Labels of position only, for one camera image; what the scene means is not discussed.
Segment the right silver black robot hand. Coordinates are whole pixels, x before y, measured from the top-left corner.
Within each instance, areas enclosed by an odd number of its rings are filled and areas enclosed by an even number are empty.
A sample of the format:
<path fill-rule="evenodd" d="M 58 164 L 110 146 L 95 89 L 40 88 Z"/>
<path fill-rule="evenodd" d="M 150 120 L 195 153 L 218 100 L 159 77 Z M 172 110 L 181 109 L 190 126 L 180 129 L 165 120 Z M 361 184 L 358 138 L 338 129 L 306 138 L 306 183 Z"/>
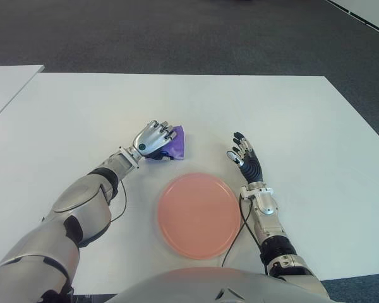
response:
<path fill-rule="evenodd" d="M 263 182 L 262 167 L 251 143 L 240 132 L 235 132 L 232 140 L 236 146 L 227 151 L 228 159 L 237 165 L 247 184 Z"/>

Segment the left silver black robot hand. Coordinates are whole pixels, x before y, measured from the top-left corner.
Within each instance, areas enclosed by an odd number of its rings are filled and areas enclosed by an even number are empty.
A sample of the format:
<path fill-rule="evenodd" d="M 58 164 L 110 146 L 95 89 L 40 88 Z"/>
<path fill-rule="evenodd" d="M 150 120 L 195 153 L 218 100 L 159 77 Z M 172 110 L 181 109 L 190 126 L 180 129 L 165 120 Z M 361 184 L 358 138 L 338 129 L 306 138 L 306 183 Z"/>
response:
<path fill-rule="evenodd" d="M 150 121 L 134 138 L 133 148 L 145 158 L 172 142 L 177 136 L 174 127 L 167 121 Z"/>

